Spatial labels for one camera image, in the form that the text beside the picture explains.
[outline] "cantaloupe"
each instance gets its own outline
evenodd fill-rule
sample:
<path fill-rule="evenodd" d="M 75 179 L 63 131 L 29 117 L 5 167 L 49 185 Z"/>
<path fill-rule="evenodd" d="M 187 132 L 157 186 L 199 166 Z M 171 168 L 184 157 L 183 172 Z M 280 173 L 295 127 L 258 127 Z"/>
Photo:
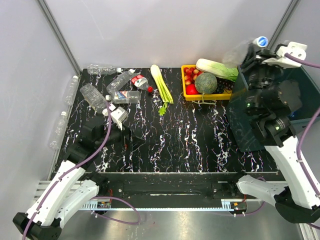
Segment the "cantaloupe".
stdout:
<path fill-rule="evenodd" d="M 212 94 L 218 86 L 217 78 L 209 72 L 200 74 L 194 82 L 196 90 L 201 94 Z"/>

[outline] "black marble table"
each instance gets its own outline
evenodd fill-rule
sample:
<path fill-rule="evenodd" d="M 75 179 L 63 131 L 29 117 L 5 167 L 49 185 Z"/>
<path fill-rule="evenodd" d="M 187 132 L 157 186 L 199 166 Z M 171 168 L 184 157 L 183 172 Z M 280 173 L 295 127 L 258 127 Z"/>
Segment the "black marble table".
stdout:
<path fill-rule="evenodd" d="M 105 147 L 94 162 L 101 173 L 215 173 L 215 172 L 278 172 L 273 158 L 265 151 L 239 151 L 226 117 L 228 101 L 215 101 L 213 105 L 199 105 L 186 101 L 182 91 L 180 68 L 163 68 L 162 76 L 172 97 L 164 116 L 159 116 L 162 101 L 158 91 L 152 95 L 141 92 L 140 104 L 121 104 L 129 116 L 124 122 L 134 134 L 145 140 L 136 151 L 126 152 L 121 145 Z M 157 88 L 149 68 L 138 68 L 151 86 Z M 79 89 L 91 83 L 104 96 L 107 85 L 116 75 L 89 75 L 82 73 Z M 123 90 L 135 90 L 131 83 Z M 95 115 L 95 111 L 77 92 L 68 127 L 64 136 L 55 171 L 58 169 L 66 148 L 73 143 L 82 124 Z"/>

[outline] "held plastic bottle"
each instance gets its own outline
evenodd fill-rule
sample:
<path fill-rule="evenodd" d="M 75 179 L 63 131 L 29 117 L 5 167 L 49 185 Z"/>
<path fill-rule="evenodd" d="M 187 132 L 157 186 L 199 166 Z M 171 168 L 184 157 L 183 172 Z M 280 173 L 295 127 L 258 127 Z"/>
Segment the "held plastic bottle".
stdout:
<path fill-rule="evenodd" d="M 152 93 L 154 91 L 154 88 L 149 85 L 148 79 L 146 79 L 144 76 L 141 74 L 138 76 L 135 76 L 134 78 L 131 79 L 131 82 L 141 90 L 146 90 L 149 93 Z"/>
<path fill-rule="evenodd" d="M 247 56 L 249 45 L 251 43 L 258 46 L 259 48 L 265 48 L 268 45 L 268 38 L 266 38 L 265 36 L 260 36 L 256 39 L 251 38 L 249 40 L 242 41 L 237 46 L 229 50 L 226 54 L 224 54 L 222 63 L 230 69 L 236 68 L 237 66 L 241 65 Z"/>
<path fill-rule="evenodd" d="M 102 114 L 103 110 L 106 108 L 106 99 L 104 96 L 102 96 L 102 94 L 90 83 L 80 88 L 80 92 L 89 105 L 98 114 Z"/>
<path fill-rule="evenodd" d="M 54 132 L 51 134 L 51 141 L 49 146 L 54 150 L 59 150 L 61 148 L 62 141 L 65 136 L 65 132 L 68 125 L 67 113 L 63 111 L 54 126 Z"/>
<path fill-rule="evenodd" d="M 124 73 L 120 74 L 106 87 L 107 92 L 113 96 L 115 92 L 119 91 L 124 85 L 126 85 L 130 81 L 130 79 L 134 77 L 134 73 L 135 70 L 130 69 L 129 71 L 125 71 Z"/>
<path fill-rule="evenodd" d="M 79 86 L 79 78 L 78 76 L 73 76 L 73 78 L 71 79 L 71 83 L 66 90 L 66 94 L 64 98 L 64 102 L 69 106 L 72 106 L 72 104 L 74 104 L 78 86 Z"/>
<path fill-rule="evenodd" d="M 91 64 L 88 66 L 88 74 L 105 74 L 111 75 L 115 73 L 121 73 L 121 67 L 113 67 L 111 65 L 94 65 Z"/>
<path fill-rule="evenodd" d="M 114 104 L 139 104 L 141 95 L 139 91 L 116 91 L 113 95 L 106 95 L 105 99 Z"/>

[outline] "gray floor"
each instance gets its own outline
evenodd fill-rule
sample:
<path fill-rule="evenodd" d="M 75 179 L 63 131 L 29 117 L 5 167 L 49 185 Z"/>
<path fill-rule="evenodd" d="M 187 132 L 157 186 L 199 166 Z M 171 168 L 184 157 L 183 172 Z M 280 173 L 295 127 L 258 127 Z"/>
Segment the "gray floor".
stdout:
<path fill-rule="evenodd" d="M 250 203 L 254 210 L 257 203 Z M 266 204 L 255 215 L 229 216 L 219 212 L 141 212 L 139 226 L 94 218 L 79 211 L 62 230 L 59 240 L 302 240 L 297 224 L 285 221 Z M 134 212 L 109 212 L 123 221 L 136 221 Z"/>

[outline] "yellow tray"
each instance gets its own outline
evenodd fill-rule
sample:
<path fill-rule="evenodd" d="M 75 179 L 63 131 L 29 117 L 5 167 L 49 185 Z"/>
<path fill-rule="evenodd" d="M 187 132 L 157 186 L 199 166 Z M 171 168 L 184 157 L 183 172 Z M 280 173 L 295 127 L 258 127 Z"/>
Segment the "yellow tray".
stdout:
<path fill-rule="evenodd" d="M 195 94 L 195 95 L 187 95 L 186 93 L 186 85 L 185 85 L 185 72 L 184 68 L 196 68 L 196 65 L 183 65 L 181 67 L 181 73 L 182 73 L 182 86 L 183 86 L 183 95 L 185 97 L 185 100 L 187 101 L 197 101 L 202 100 L 202 94 Z M 231 98 L 231 93 L 227 93 L 226 90 L 224 90 L 221 94 L 205 94 L 203 96 L 204 100 L 229 100 Z"/>

